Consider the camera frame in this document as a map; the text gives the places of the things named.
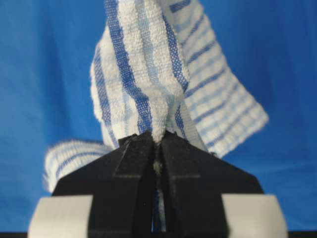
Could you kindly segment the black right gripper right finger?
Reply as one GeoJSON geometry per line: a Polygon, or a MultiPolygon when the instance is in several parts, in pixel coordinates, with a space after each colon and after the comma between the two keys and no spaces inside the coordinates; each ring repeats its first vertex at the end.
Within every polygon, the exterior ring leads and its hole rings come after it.
{"type": "Polygon", "coordinates": [[[286,238],[277,198],[257,178],[178,135],[161,141],[166,231],[176,238],[286,238]]]}

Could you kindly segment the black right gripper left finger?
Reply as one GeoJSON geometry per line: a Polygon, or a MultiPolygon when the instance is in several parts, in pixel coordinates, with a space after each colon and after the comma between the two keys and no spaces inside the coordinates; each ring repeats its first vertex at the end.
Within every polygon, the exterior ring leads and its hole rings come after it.
{"type": "Polygon", "coordinates": [[[62,177],[32,217],[30,238],[149,238],[154,142],[149,132],[62,177]]]}

